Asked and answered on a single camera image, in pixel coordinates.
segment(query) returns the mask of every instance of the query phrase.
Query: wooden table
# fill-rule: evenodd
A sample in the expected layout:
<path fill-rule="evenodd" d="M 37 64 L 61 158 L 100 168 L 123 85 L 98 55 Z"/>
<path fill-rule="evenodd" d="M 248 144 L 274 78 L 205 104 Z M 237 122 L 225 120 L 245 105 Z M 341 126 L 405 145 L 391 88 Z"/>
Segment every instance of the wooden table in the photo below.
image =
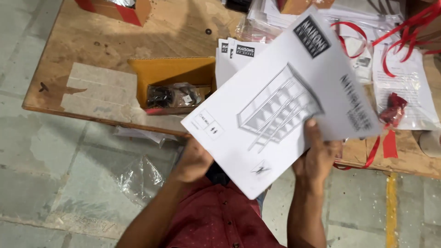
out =
<path fill-rule="evenodd" d="M 147 116 L 133 103 L 134 95 L 131 94 L 136 89 L 136 76 L 126 60 L 214 56 L 217 39 L 234 37 L 235 27 L 242 17 L 241 13 L 225 9 L 219 0 L 152 1 L 150 19 L 141 28 L 84 11 L 73 0 L 65 0 L 31 81 L 23 108 L 129 128 L 186 135 L 185 129 L 179 124 L 182 116 Z M 207 28 L 212 30 L 211 35 L 205 33 Z M 441 60 L 439 57 L 425 56 L 424 66 L 437 113 L 441 116 Z M 91 86 L 77 87 L 75 82 L 78 80 L 71 75 L 71 71 L 75 74 L 78 68 L 82 68 L 83 77 L 87 78 L 85 73 L 90 72 L 95 75 L 101 73 L 108 78 Z M 121 86 L 116 78 L 127 79 L 127 84 Z M 114 97 L 114 91 L 99 91 L 94 87 L 97 84 L 124 92 L 127 89 L 131 93 L 123 103 L 115 100 L 112 106 L 118 112 L 114 113 L 113 108 L 99 105 Z M 441 159 L 427 157 L 421 151 L 418 145 L 420 134 L 398 131 L 396 143 L 399 158 L 383 158 L 380 145 L 370 168 L 441 178 Z M 362 167 L 374 142 L 375 138 L 349 140 L 339 163 Z"/>

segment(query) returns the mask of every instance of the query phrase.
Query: instruction booklet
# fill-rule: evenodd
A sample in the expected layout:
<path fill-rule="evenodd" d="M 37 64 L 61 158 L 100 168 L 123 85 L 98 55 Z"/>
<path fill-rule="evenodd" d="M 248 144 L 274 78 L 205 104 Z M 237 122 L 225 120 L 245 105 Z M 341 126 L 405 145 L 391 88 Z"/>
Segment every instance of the instruction booklet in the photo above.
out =
<path fill-rule="evenodd" d="M 303 125 L 312 116 L 324 140 L 381 133 L 349 58 L 314 6 L 181 123 L 254 199 L 309 148 Z"/>

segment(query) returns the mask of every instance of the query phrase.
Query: concrete floor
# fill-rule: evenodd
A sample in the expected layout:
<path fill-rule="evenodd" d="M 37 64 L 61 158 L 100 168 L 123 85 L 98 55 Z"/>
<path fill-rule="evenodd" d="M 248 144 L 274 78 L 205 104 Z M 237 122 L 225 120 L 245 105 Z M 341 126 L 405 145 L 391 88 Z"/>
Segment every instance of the concrete floor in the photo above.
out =
<path fill-rule="evenodd" d="M 143 154 L 166 166 L 176 154 L 173 143 L 160 149 L 112 136 L 106 125 L 21 109 L 60 3 L 0 0 L 0 247 L 114 246 L 139 212 L 113 181 L 114 168 Z M 332 170 L 323 206 L 329 247 L 386 246 L 387 180 L 373 170 Z M 441 247 L 440 181 L 396 181 L 399 247 Z M 264 202 L 263 219 L 284 245 L 293 190 L 287 171 Z"/>

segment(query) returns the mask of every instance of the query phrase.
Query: cardboard box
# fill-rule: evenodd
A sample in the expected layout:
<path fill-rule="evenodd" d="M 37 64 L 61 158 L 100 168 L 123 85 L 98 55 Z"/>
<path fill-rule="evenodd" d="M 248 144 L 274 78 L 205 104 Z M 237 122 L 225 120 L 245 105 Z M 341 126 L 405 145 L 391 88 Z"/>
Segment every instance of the cardboard box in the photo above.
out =
<path fill-rule="evenodd" d="M 137 26 L 144 26 L 151 10 L 149 0 L 137 0 L 135 8 L 127 8 L 106 0 L 75 0 L 75 2 L 84 10 Z"/>
<path fill-rule="evenodd" d="M 187 82 L 192 85 L 211 85 L 216 90 L 215 57 L 128 59 L 128 64 L 138 75 L 136 98 L 147 114 L 184 114 L 196 107 L 147 108 L 147 87 L 166 86 Z"/>
<path fill-rule="evenodd" d="M 311 4 L 320 9 L 329 9 L 333 3 L 334 0 L 277 0 L 280 13 L 291 15 L 302 14 Z"/>
<path fill-rule="evenodd" d="M 432 5 L 434 0 L 410 0 L 406 2 L 407 18 L 417 15 L 425 8 Z M 428 50 L 441 49 L 441 16 L 433 20 L 425 29 L 421 30 L 416 38 L 417 41 L 432 41 L 432 43 L 419 45 L 418 47 Z"/>

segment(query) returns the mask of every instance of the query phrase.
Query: bookcase illustration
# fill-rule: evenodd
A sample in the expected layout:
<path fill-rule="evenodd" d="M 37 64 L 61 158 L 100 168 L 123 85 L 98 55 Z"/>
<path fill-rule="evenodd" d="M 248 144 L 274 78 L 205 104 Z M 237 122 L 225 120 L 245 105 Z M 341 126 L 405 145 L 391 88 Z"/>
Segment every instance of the bookcase illustration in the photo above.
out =
<path fill-rule="evenodd" d="M 288 63 L 237 114 L 237 122 L 241 130 L 256 135 L 248 150 L 259 145 L 260 153 L 269 142 L 279 143 L 305 120 L 321 113 L 317 96 Z"/>

